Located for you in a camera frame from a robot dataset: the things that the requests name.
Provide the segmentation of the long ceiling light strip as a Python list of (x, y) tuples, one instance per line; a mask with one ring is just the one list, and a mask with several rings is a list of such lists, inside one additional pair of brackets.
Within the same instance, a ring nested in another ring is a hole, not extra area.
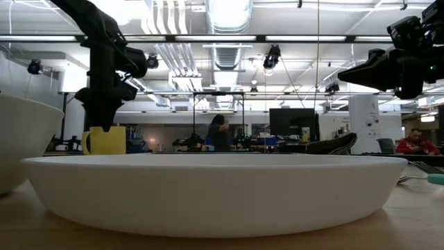
[[(0, 35), (0, 42), (81, 42), (84, 35)], [(379, 35), (127, 35), (129, 43), (366, 43), (390, 44)]]

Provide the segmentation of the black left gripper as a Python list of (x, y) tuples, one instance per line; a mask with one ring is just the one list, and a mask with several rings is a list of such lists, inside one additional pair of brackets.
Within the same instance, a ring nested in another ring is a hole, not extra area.
[(101, 127), (109, 132), (123, 103), (105, 102), (132, 101), (137, 89), (122, 81), (116, 73), (112, 45), (93, 39), (86, 39), (80, 45), (89, 48), (89, 86), (77, 91), (75, 98), (85, 105), (87, 127)]

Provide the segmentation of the white pillar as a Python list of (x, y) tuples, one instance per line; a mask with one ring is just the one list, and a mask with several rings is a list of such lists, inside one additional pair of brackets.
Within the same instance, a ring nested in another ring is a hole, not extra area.
[(349, 98), (350, 129), (357, 134), (352, 154), (376, 153), (380, 147), (379, 105), (375, 95)]

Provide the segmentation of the beige bowl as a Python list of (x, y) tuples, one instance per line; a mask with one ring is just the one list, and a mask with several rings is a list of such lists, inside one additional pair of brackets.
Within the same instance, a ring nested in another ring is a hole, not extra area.
[(52, 106), (0, 93), (0, 195), (26, 181), (21, 160), (43, 155), (63, 117)]

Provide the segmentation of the yellow mug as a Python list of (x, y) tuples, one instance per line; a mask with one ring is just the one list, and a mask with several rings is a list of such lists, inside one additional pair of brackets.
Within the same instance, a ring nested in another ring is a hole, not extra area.
[(85, 155), (126, 154), (126, 128), (112, 126), (105, 132), (100, 126), (93, 126), (84, 132), (81, 140)]

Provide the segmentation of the black monitor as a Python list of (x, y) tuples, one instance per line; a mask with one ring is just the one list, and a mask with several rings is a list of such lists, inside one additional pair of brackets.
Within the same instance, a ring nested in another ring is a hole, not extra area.
[(271, 108), (269, 110), (271, 135), (302, 135), (309, 128), (309, 141), (320, 140), (319, 116), (313, 108)]

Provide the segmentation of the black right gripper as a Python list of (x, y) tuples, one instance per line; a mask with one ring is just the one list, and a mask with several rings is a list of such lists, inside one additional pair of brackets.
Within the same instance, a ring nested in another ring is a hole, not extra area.
[(395, 95), (400, 99), (416, 98), (422, 94), (424, 83), (433, 84), (437, 80), (444, 80), (444, 46), (425, 49), (418, 56), (400, 56), (396, 63), (400, 68), (399, 86), (389, 58), (382, 49), (370, 50), (366, 62), (339, 72), (338, 78), (383, 92), (398, 87)]

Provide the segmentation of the silver ventilation duct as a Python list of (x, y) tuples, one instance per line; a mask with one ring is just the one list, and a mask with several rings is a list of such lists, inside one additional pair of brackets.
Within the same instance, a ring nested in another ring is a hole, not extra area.
[[(238, 35), (248, 31), (253, 0), (205, 0), (208, 33)], [(239, 66), (241, 48), (214, 48), (212, 57), (217, 69), (234, 70)]]

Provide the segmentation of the fork with pale handle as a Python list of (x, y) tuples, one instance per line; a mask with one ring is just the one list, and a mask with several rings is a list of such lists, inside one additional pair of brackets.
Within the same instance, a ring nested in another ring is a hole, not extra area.
[(422, 161), (410, 161), (409, 164), (420, 169), (426, 174), (444, 174), (444, 171), (436, 167), (432, 167), (431, 165), (428, 165), (427, 163)]

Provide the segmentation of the white round plate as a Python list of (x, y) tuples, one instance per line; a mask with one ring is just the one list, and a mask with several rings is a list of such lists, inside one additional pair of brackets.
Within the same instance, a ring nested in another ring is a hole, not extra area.
[(329, 228), (389, 199), (407, 161), (307, 154), (128, 154), (23, 161), (41, 202), (111, 231), (246, 238)]

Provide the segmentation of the spoon with teal handle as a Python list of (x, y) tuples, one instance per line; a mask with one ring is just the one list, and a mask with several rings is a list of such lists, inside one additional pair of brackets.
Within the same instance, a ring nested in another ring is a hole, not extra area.
[(444, 174), (428, 174), (426, 176), (401, 176), (398, 183), (403, 183), (412, 179), (424, 179), (428, 183), (435, 185), (444, 185)]

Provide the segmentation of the person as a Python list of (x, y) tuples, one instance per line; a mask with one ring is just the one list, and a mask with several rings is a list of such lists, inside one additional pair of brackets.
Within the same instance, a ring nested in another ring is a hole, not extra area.
[(407, 155), (441, 155), (440, 150), (430, 140), (424, 138), (418, 128), (411, 129), (408, 136), (399, 141), (395, 152)]
[(215, 151), (227, 152), (230, 150), (228, 129), (228, 120), (223, 115), (216, 115), (213, 118), (207, 137), (212, 141)]

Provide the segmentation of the grey office chair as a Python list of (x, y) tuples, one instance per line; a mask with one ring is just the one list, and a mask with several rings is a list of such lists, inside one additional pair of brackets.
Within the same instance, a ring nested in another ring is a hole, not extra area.
[(395, 154), (395, 144), (391, 138), (380, 138), (377, 139), (380, 150), (385, 154)]

